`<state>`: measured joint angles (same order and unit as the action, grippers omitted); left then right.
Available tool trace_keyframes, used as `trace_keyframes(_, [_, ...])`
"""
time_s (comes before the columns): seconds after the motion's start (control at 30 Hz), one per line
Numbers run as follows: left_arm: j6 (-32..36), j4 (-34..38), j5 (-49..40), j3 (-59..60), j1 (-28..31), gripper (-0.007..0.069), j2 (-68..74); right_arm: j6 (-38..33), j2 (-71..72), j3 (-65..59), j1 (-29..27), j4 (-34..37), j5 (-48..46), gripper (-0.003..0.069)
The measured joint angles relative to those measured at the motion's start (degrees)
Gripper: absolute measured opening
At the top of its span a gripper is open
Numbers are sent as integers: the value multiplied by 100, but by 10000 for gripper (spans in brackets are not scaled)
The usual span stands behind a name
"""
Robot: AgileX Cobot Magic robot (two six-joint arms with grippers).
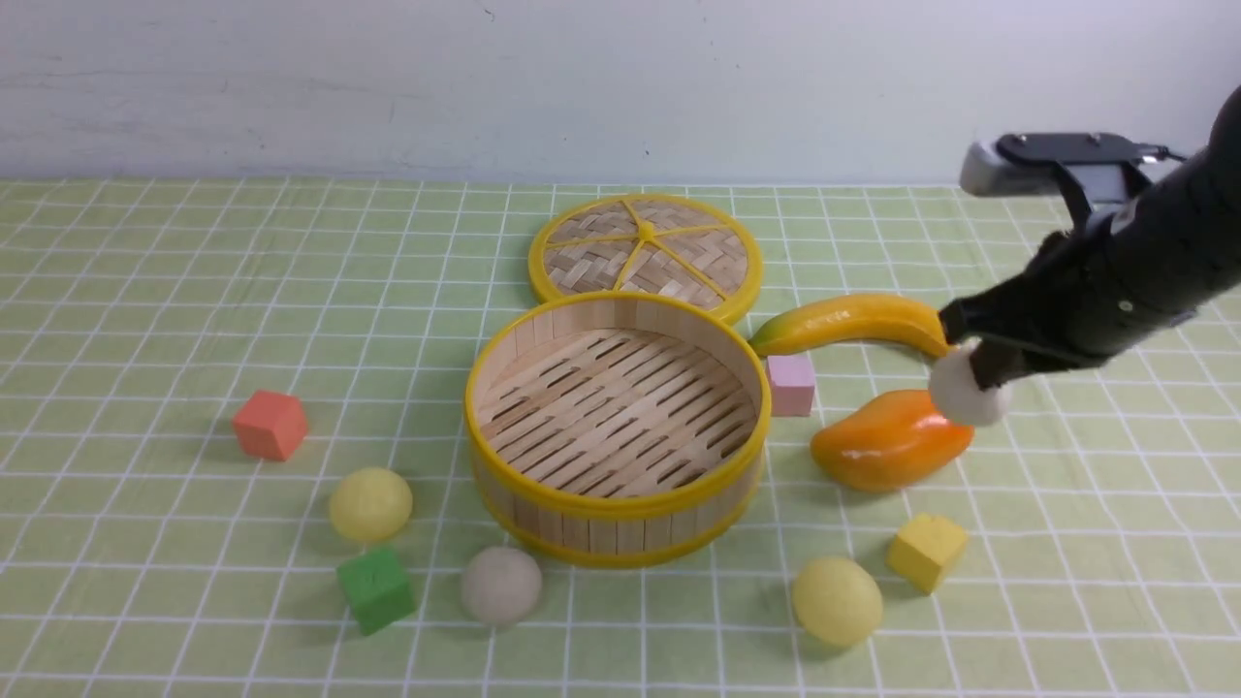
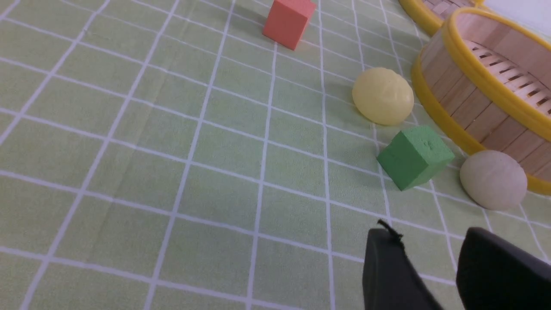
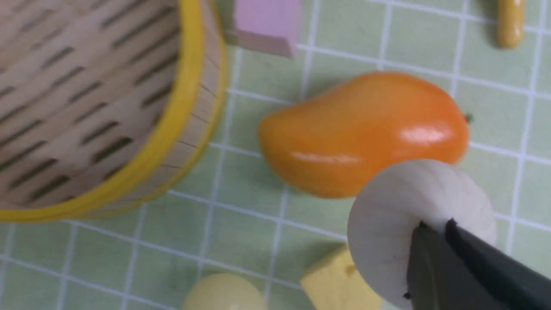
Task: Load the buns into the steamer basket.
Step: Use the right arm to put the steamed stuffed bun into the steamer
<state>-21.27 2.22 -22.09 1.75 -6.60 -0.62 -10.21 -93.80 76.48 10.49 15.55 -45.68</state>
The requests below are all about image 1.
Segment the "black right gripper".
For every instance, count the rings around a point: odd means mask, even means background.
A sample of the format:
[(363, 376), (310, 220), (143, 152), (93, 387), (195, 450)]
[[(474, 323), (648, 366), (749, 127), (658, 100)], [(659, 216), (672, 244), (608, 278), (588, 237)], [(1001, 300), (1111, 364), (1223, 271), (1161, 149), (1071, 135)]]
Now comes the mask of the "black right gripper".
[(1006, 335), (970, 349), (980, 390), (1095, 369), (1239, 283), (1239, 147), (1207, 145), (1118, 210), (1042, 240), (1006, 283)]

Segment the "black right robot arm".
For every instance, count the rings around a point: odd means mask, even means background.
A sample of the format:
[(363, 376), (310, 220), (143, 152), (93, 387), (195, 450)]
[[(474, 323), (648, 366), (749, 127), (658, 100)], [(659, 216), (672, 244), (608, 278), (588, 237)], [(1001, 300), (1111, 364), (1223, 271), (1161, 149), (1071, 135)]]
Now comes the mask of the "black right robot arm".
[(968, 364), (980, 389), (1103, 366), (1239, 284), (1239, 96), (1162, 180), (1139, 170), (1148, 156), (1169, 150), (1062, 133), (1006, 134), (970, 152), (968, 191), (1059, 188), (1073, 221), (1018, 274), (939, 310), (951, 343), (978, 339)]

